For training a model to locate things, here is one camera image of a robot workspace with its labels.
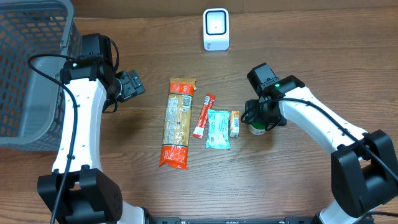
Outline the red white stick packet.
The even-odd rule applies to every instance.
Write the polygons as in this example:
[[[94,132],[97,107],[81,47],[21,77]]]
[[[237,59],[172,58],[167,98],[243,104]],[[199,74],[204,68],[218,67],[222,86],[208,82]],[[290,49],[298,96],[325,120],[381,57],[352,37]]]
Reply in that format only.
[[[212,109],[215,99],[215,95],[206,94],[197,125],[195,126],[195,129],[193,131],[193,137],[198,139],[203,138],[205,126],[208,121],[208,110]]]

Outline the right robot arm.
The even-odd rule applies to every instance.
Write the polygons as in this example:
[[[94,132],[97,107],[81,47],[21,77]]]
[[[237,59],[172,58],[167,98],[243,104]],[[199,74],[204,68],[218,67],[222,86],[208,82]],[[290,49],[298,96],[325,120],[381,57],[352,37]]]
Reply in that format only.
[[[247,75],[258,98],[248,100],[241,122],[253,134],[285,126],[304,130],[331,159],[334,201],[314,217],[287,217],[286,223],[374,223],[377,208],[397,197],[397,156],[392,139],[381,130],[369,133],[319,101],[304,82],[277,77],[262,63]]]

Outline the teal snack packet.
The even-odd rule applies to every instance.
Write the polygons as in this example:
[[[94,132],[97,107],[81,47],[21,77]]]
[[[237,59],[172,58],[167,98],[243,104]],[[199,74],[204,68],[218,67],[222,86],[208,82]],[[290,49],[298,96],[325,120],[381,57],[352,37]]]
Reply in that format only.
[[[208,110],[208,137],[205,144],[207,149],[231,149],[229,117],[229,111]]]

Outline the grey plastic mesh basket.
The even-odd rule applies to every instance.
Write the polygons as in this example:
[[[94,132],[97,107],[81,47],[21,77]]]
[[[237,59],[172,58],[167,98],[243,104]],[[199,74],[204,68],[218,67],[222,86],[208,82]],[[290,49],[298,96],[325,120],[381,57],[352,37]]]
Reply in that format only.
[[[65,111],[63,90],[30,69],[54,79],[65,56],[81,54],[81,35],[70,1],[1,1],[1,146],[56,151]]]

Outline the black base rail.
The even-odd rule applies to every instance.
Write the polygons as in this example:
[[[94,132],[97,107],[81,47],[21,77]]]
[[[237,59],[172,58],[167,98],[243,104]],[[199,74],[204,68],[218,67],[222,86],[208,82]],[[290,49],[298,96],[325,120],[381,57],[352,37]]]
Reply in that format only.
[[[316,224],[321,223],[315,217],[285,217],[280,219],[248,219],[248,220],[225,220],[225,219],[186,219],[179,217],[154,217],[146,221],[146,224]]]

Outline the white barcode scanner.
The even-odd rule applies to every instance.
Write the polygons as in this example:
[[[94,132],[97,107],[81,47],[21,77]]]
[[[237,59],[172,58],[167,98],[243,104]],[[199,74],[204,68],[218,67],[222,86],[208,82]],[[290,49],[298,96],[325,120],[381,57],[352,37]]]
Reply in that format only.
[[[203,47],[206,51],[229,49],[229,12],[225,8],[203,12]]]

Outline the orange noodle packet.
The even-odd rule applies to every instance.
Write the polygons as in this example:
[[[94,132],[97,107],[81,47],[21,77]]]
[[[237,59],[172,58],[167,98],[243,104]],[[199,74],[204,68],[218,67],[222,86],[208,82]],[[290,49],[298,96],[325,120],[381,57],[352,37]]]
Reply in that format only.
[[[160,162],[176,169],[187,169],[194,78],[171,78],[164,119]]]

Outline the small orange white box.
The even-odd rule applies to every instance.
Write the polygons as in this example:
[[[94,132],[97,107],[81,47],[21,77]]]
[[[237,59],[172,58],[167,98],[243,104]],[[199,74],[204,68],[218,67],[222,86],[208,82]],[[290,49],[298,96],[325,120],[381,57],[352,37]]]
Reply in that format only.
[[[232,111],[229,123],[229,136],[231,138],[239,137],[239,125],[240,125],[240,112]]]

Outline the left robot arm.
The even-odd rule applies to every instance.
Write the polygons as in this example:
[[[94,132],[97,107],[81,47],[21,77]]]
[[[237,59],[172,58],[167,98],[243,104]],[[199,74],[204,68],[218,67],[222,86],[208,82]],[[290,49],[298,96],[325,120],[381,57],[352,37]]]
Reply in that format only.
[[[106,109],[143,94],[135,70],[119,71],[118,48],[101,34],[85,35],[82,52],[65,57],[57,84],[65,94],[62,138],[50,175],[37,191],[52,212],[51,223],[152,223],[143,207],[123,200],[121,189],[102,171],[101,116]]]

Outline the green lid white jar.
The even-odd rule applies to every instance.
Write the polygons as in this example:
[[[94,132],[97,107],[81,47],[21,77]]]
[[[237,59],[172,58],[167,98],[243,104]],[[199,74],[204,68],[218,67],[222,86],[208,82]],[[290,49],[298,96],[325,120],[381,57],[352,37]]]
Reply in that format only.
[[[254,135],[262,135],[267,132],[266,126],[261,123],[251,123],[248,125],[248,129]]]

